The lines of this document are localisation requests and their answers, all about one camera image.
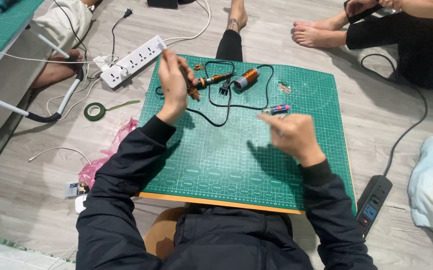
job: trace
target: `ankle tattoo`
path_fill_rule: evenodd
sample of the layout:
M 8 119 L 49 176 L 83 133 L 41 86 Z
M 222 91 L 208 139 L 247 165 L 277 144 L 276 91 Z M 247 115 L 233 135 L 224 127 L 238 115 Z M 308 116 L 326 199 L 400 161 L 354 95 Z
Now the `ankle tattoo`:
M 236 31 L 237 33 L 240 33 L 240 24 L 238 23 L 237 19 L 228 19 L 226 29 L 231 29 Z

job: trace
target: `black phone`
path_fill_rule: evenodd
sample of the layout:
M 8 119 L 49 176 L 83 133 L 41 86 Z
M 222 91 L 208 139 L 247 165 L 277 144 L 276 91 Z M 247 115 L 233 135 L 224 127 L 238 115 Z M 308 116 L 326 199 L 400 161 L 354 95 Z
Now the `black phone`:
M 146 3 L 151 8 L 178 9 L 178 0 L 147 0 Z

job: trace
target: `wooden floor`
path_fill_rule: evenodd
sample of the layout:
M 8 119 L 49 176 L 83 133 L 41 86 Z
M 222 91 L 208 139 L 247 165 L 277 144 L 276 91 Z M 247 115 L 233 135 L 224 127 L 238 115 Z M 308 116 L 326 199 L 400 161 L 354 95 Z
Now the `wooden floor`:
M 230 0 L 208 0 L 213 14 L 208 29 L 197 39 L 170 47 L 178 53 L 214 57 L 227 24 Z M 45 12 L 49 2 L 38 10 Z M 179 10 L 149 9 L 144 0 L 103 0 L 84 41 L 91 58 L 112 51 L 111 29 L 127 8 L 133 15 L 115 29 L 116 53 L 125 56 L 155 35 L 162 38 L 192 36 L 207 22 L 207 13 L 197 3 Z M 249 0 L 248 25 L 242 30 L 243 59 L 246 62 L 294 65 L 335 76 L 343 126 L 348 145 L 357 197 L 372 175 L 382 174 L 388 153 L 396 139 L 423 114 L 421 99 L 411 88 L 387 83 L 363 72 L 359 59 L 370 52 L 394 55 L 394 48 L 348 52 L 346 47 L 330 50 L 310 49 L 291 39 L 294 20 L 316 20 L 342 9 L 340 0 Z M 374 69 L 388 75 L 391 68 L 382 59 L 369 59 Z M 116 131 L 130 117 L 138 119 L 143 103 L 108 112 L 98 122 L 83 117 L 83 108 L 101 102 L 107 108 L 128 100 L 145 98 L 154 64 L 116 90 L 97 84 L 88 99 L 56 124 L 41 125 L 23 119 L 0 156 L 0 236 L 31 249 L 61 255 L 77 242 L 77 214 L 73 200 L 63 199 L 65 183 L 77 181 L 86 160 L 78 153 L 60 149 L 47 152 L 28 163 L 28 159 L 52 147 L 77 148 L 90 159 L 102 157 Z M 45 89 L 35 98 L 30 111 L 46 114 L 46 101 L 62 95 L 70 79 Z M 424 139 L 433 136 L 433 91 L 424 92 L 429 115 L 410 132 L 395 152 L 388 178 L 393 190 L 367 238 L 369 254 L 380 269 L 433 269 L 433 233 L 414 226 L 409 209 L 407 185 L 418 161 Z M 86 91 L 77 93 L 70 104 Z M 59 103 L 51 103 L 54 110 Z M 134 215 L 142 234 L 148 231 L 164 209 L 182 203 L 135 199 Z M 316 269 L 323 265 L 316 252 L 318 240 L 303 215 L 292 216 L 295 241 L 309 253 Z

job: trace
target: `hand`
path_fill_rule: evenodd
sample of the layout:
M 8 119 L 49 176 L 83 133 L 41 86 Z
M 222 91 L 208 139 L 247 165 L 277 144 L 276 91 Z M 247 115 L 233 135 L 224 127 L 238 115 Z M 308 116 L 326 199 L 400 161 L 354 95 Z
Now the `hand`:
M 379 0 L 378 3 L 384 8 L 390 8 L 396 11 L 400 11 L 402 1 L 403 0 Z
M 186 59 L 178 57 L 172 50 L 165 50 L 162 53 L 158 76 L 165 104 L 156 116 L 169 125 L 173 125 L 188 106 L 186 78 L 180 71 L 180 65 L 188 73 L 188 80 L 196 81 L 195 73 L 188 67 Z
M 376 0 L 350 0 L 348 3 L 346 3 L 345 12 L 348 17 L 352 17 L 362 13 L 367 9 L 375 7 L 376 4 L 378 4 Z
M 316 142 L 310 115 L 294 113 L 280 118 L 278 115 L 260 114 L 258 117 L 270 125 L 273 146 L 296 157 L 303 167 L 325 161 L 325 154 Z

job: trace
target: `black power strip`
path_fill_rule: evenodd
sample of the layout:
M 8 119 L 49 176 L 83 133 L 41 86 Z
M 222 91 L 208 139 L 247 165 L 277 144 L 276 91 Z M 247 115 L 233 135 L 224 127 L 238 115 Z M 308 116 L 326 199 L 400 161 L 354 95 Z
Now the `black power strip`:
M 375 175 L 369 180 L 360 199 L 358 199 L 357 220 L 364 238 L 372 228 L 376 216 L 380 212 L 388 194 L 390 194 L 392 187 L 392 182 L 385 176 Z

